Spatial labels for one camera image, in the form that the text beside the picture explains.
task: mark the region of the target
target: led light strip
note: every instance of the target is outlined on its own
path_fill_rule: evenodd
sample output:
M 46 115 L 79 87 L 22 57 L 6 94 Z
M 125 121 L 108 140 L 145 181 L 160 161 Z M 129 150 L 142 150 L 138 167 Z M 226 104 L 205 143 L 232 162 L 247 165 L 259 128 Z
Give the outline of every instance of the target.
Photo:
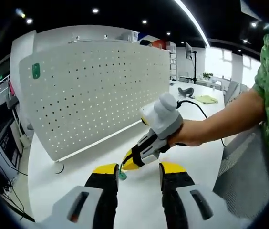
M 69 154 L 67 156 L 64 156 L 63 158 L 60 158 L 57 161 L 62 162 L 63 160 L 68 159 L 68 158 L 70 158 L 70 157 L 72 157 L 72 156 L 74 156 L 74 155 L 76 155 L 76 154 L 78 154 L 78 153 L 80 153 L 80 152 L 82 152 L 82 151 L 84 151 L 86 149 L 89 149 L 89 148 L 91 148 L 91 147 L 93 147 L 93 146 L 95 146 L 95 145 L 97 145 L 97 144 L 99 144 L 99 143 L 101 143 L 101 142 L 103 142 L 103 141 L 105 141 L 105 140 L 113 137 L 113 136 L 116 136 L 117 134 L 123 132 L 124 130 L 127 130 L 130 127 L 133 127 L 134 125 L 137 125 L 138 123 L 141 123 L 141 122 L 142 122 L 142 120 L 136 121 L 135 123 L 132 123 L 129 126 L 126 126 L 123 129 L 121 129 L 121 130 L 119 130 L 119 131 L 117 131 L 117 132 L 115 132 L 113 134 L 110 134 L 107 137 L 102 138 L 101 140 L 98 140 L 98 141 L 96 141 L 96 142 L 94 142 L 94 143 L 92 143 L 92 144 L 90 144 L 90 145 L 88 145 L 88 146 L 86 146 L 86 147 L 84 147 L 82 149 L 79 149 L 79 150 L 75 151 L 74 153 L 71 153 L 71 154 Z
M 183 2 L 181 0 L 174 0 L 175 3 L 177 3 L 180 8 L 188 15 L 188 17 L 190 18 L 190 20 L 193 22 L 193 24 L 196 26 L 198 32 L 200 33 L 200 35 L 202 36 L 202 39 L 204 40 L 206 46 L 208 48 L 210 48 L 210 44 L 207 41 L 207 37 L 205 36 L 205 34 L 203 33 L 200 25 L 198 24 L 198 22 L 196 21 L 196 19 L 194 18 L 194 16 L 192 15 L 192 13 L 190 12 L 190 10 L 183 4 Z

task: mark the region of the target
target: potted plant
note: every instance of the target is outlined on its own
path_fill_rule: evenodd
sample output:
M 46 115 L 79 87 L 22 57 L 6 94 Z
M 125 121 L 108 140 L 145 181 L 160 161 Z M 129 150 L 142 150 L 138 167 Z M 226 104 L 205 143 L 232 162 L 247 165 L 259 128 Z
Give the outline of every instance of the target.
M 210 80 L 213 73 L 202 73 L 202 75 L 205 80 Z

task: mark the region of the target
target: yellow cloth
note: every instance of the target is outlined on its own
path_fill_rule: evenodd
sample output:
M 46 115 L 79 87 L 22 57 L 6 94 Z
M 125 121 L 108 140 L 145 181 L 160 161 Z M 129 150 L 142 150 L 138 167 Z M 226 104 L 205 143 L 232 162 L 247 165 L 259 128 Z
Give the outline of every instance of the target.
M 203 104 L 217 104 L 218 103 L 217 99 L 212 98 L 209 95 L 202 95 L 202 96 L 194 97 L 194 99 L 196 99 L 197 101 Z

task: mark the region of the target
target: human hand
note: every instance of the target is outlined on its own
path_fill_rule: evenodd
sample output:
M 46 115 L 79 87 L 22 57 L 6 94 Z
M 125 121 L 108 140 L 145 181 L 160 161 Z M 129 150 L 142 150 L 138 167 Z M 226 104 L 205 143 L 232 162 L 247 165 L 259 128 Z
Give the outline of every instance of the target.
M 182 127 L 168 138 L 170 146 L 183 143 L 187 146 L 199 146 L 203 141 L 205 123 L 203 121 L 184 120 Z

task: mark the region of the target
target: window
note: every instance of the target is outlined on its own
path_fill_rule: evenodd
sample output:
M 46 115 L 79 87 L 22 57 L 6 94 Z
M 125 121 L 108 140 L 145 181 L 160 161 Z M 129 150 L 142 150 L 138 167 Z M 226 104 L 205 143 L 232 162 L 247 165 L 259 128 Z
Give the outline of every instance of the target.
M 206 48 L 205 72 L 229 80 L 232 76 L 232 51 Z
M 243 79 L 242 84 L 248 88 L 253 87 L 255 76 L 258 73 L 260 62 L 248 56 L 243 56 Z

